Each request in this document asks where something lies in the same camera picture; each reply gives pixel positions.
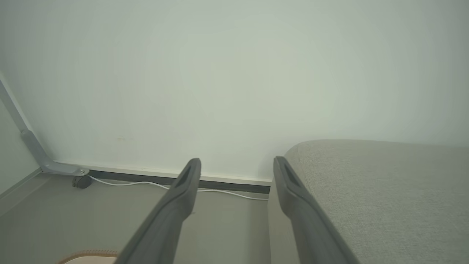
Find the caster wheel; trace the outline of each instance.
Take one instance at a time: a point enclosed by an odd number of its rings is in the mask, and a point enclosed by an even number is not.
[[[88,175],[75,176],[72,180],[72,186],[75,188],[85,189],[91,185],[91,178]]]

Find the white cable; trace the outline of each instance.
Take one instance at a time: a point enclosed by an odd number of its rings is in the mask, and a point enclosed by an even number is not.
[[[154,183],[154,182],[149,182],[149,181],[138,181],[138,182],[132,182],[132,183],[123,183],[123,184],[116,184],[116,183],[110,183],[110,182],[105,182],[105,181],[102,181],[100,179],[97,179],[91,175],[88,175],[91,179],[97,181],[97,182],[100,182],[100,183],[104,183],[104,184],[107,184],[107,185],[111,185],[111,186],[130,186],[130,185],[135,185],[135,184],[142,184],[142,183],[146,183],[146,184],[152,184],[152,185],[156,185],[158,187],[161,187],[165,190],[169,190],[168,187],[166,186],[163,186],[161,184],[158,184],[158,183]],[[241,194],[235,194],[235,193],[232,193],[232,192],[227,192],[227,191],[222,191],[222,190],[197,190],[198,193],[206,193],[206,192],[217,192],[217,193],[224,193],[224,194],[232,194],[232,195],[236,195],[236,196],[239,196],[239,197],[242,197],[242,198],[246,198],[246,199],[251,199],[251,200],[258,200],[258,201],[268,201],[268,199],[264,199],[264,198],[254,198],[254,197],[247,197],[247,196],[244,196],[244,195],[241,195]]]

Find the fabric upholstery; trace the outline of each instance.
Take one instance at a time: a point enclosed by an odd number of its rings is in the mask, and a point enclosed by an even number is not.
[[[285,157],[362,264],[468,263],[469,148],[317,140]],[[275,185],[268,210],[272,263],[299,263]]]

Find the white wall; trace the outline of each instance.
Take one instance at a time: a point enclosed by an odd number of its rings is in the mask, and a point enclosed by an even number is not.
[[[37,170],[39,165],[0,100],[0,194]]]
[[[269,179],[304,140],[468,146],[468,10],[5,0],[0,71],[55,159]]]

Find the gray floor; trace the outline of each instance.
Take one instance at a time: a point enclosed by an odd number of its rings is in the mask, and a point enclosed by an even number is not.
[[[97,182],[81,190],[71,179],[52,176],[0,217],[0,263],[53,264],[81,250],[119,251],[165,193],[150,185]],[[174,263],[270,263],[267,221],[267,201],[199,193]]]

